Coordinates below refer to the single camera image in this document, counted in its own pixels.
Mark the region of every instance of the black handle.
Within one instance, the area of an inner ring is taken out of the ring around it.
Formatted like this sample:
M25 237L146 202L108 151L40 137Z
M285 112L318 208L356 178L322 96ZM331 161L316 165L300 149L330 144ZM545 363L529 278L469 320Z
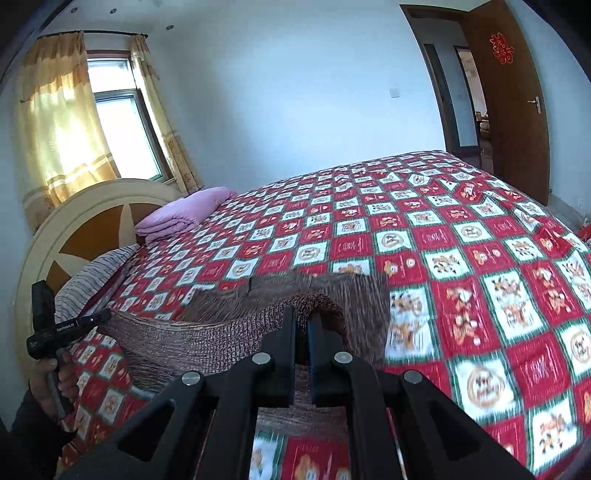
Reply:
M56 352L57 357L57 368L53 372L49 372L47 374L47 385L49 386L49 391L51 392L51 396L53 397L53 401L56 403L57 407L57 419L61 420L67 417L70 413L74 411L74 405L70 400L64 397L61 394L59 388L57 388L57 384L60 382L59 379L59 372L60 367L62 367L64 363L63 358L64 349L60 348Z

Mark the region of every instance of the red paper cutting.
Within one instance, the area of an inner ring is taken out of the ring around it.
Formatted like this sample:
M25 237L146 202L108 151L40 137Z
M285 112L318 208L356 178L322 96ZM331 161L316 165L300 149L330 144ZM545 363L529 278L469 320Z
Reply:
M489 41L492 43L493 55L501 64L513 63L513 52L515 49L509 46L505 36L501 32L496 35L492 34Z

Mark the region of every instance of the cream headboard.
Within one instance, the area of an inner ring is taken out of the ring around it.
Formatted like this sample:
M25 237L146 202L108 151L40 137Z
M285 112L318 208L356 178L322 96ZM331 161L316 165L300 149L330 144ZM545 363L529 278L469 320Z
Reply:
M26 378L33 366L25 347L33 333L31 285L47 280L57 294L91 260L136 243L134 226L180 196L157 181L109 180L78 192L43 222L31 241L14 298L16 350Z

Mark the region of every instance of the cartoon pattern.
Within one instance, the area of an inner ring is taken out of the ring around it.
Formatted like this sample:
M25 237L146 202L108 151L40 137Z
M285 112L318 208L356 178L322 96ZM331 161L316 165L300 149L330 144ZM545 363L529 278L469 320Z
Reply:
M197 288L235 288L255 274L383 271L385 369L423 372L551 478L591 432L590 260L585 244L506 183L448 153L415 152L234 197L198 230L141 248L109 306L174 320ZM73 355L82 396L66 424L84 452L150 396L132 385L114 340L90 334ZM303 440L280 440L253 452L254 478L289 476L281 459ZM315 453L290 455L328 474L317 452L331 447L306 448ZM259 456L274 458L272 473Z

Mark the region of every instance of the curtain rod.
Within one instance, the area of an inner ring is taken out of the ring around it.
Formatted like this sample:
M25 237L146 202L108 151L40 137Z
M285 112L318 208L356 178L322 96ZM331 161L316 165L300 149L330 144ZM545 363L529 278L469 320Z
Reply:
M143 35L145 38L148 38L148 35L145 33L129 33L129 32L117 32L115 30L70 30L67 32L55 32L55 33L49 33L47 35L42 35L39 38L46 38L46 37L55 37L56 35L60 35L62 33L75 33L75 32L79 32L82 31L84 33L111 33L114 35Z

